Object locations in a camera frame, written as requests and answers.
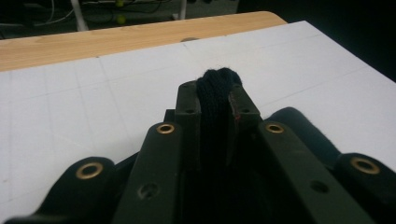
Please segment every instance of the cable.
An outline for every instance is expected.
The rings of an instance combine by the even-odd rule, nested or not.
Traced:
[[[70,10],[70,12],[67,13],[67,15],[65,15],[63,18],[60,18],[59,20],[50,21],[50,22],[45,22],[45,23],[39,23],[39,24],[35,24],[35,26],[50,25],[50,24],[53,24],[53,23],[56,23],[56,22],[64,21],[64,20],[66,20],[73,12],[74,12],[74,9]]]
[[[55,2],[54,2],[54,0],[50,0],[50,1],[51,1],[51,4],[52,4],[52,12],[50,13],[50,17],[49,17],[49,19],[46,21],[46,23],[51,22],[52,19],[53,19],[53,15],[55,14]]]
[[[125,12],[134,12],[134,13],[146,13],[146,14],[151,14],[154,13],[156,11],[158,11],[158,9],[161,7],[162,3],[168,3],[172,0],[161,0],[161,1],[151,1],[151,2],[141,2],[141,3],[136,3],[136,4],[158,4],[154,9],[150,10],[150,11],[140,11],[140,10],[131,10],[131,9],[123,9],[122,8],[115,8],[114,10],[117,11],[125,11]]]
[[[0,31],[0,36],[1,36],[1,39],[6,39],[6,37],[3,35],[3,32],[1,32],[1,31]]]

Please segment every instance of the wooden table edge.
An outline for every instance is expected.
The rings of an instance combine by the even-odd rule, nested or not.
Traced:
[[[68,62],[286,24],[268,11],[0,40],[0,71]]]

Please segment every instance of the black plastic part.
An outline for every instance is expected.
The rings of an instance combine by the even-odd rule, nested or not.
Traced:
[[[288,125],[327,168],[334,167],[341,152],[300,111],[286,107],[276,111],[268,120]]]
[[[59,178],[34,214],[6,224],[108,223],[117,202],[115,171],[114,163],[106,158],[78,161]]]
[[[275,198],[265,201],[277,223],[374,223],[289,127],[264,121],[251,138],[249,160],[272,185],[262,194]]]
[[[177,223],[181,151],[179,125],[160,123],[148,130],[113,224]]]
[[[197,171],[200,163],[201,106],[196,93],[195,81],[178,87],[175,123],[183,129],[182,167],[186,171]]]
[[[396,222],[396,175],[387,166],[349,153],[338,159],[334,174],[378,223]]]
[[[235,153],[238,135],[256,127],[262,121],[259,109],[253,104],[242,85],[234,84],[228,97],[231,113],[228,127],[226,165],[230,165]]]

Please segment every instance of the white table surface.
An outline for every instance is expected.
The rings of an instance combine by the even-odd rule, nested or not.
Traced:
[[[344,152],[396,170],[396,84],[305,21],[0,73],[0,221],[33,213],[63,171],[136,153],[177,87],[229,67],[262,117],[302,111]]]

